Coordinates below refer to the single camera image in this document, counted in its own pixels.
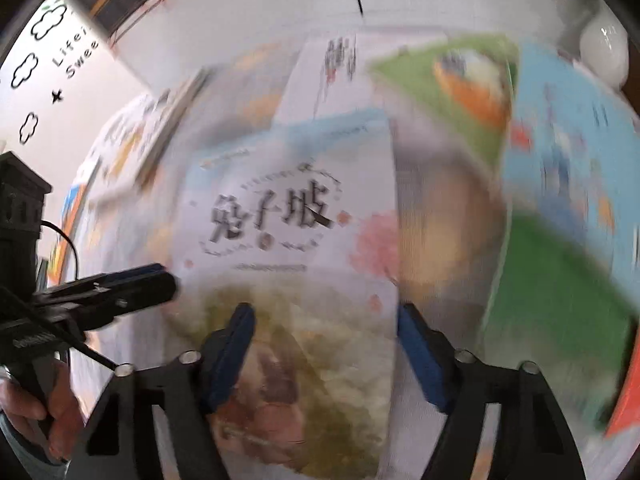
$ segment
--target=finger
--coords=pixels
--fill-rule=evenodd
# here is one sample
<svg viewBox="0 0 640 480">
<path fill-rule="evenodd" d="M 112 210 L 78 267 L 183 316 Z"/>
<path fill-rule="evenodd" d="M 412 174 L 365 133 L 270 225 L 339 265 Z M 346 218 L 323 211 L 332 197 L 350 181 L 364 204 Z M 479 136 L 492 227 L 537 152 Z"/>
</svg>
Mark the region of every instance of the finger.
<svg viewBox="0 0 640 480">
<path fill-rule="evenodd" d="M 14 427 L 15 431 L 20 433 L 29 442 L 38 444 L 36 434 L 26 418 L 24 418 L 23 416 L 15 415 L 15 413 L 4 412 L 4 414 L 6 415 L 6 418 L 9 419 L 9 422 Z"/>
<path fill-rule="evenodd" d="M 0 382 L 0 406 L 7 413 L 35 420 L 43 420 L 47 416 L 47 410 L 38 399 L 9 380 Z"/>
<path fill-rule="evenodd" d="M 56 368 L 58 369 L 58 375 L 56 377 L 56 384 L 49 395 L 49 402 L 47 407 L 49 413 L 55 419 L 60 418 L 66 410 L 71 406 L 77 406 L 78 400 L 71 391 L 71 382 L 69 377 L 69 368 L 63 362 L 56 362 Z"/>
<path fill-rule="evenodd" d="M 69 459 L 78 435 L 84 428 L 78 406 L 70 407 L 53 423 L 49 433 L 49 450 L 56 458 Z"/>
</svg>

